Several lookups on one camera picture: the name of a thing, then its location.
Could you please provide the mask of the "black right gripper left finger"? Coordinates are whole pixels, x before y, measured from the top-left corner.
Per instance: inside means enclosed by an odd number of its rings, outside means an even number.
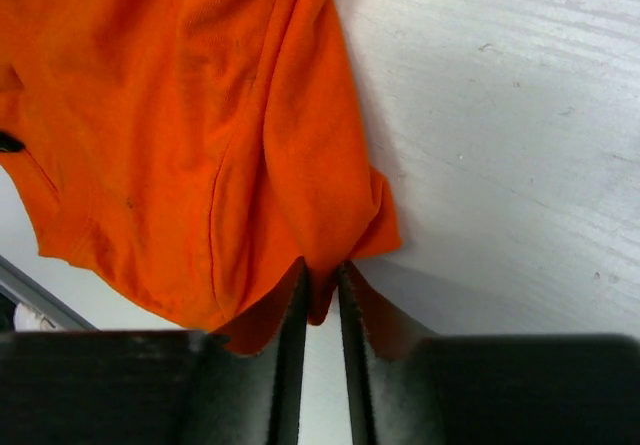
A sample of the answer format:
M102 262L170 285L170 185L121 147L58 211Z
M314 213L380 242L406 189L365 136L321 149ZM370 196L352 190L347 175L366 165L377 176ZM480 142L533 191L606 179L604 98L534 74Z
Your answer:
M308 273L297 259L271 292L204 337L180 443L297 443L307 307Z

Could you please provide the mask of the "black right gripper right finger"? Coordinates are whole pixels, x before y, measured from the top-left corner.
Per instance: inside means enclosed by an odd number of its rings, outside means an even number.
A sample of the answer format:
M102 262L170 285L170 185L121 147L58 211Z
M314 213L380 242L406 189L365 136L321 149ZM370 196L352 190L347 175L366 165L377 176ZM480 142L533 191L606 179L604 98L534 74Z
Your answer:
M376 291L353 263L337 278L353 442L443 444L427 358L435 334Z

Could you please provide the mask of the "orange t shirt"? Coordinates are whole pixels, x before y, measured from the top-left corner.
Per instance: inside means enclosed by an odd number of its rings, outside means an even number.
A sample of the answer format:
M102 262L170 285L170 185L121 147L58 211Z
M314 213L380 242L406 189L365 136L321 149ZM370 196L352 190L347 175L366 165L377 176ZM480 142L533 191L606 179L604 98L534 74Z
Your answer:
M1 0L1 164L41 255L242 352L401 245L334 0Z

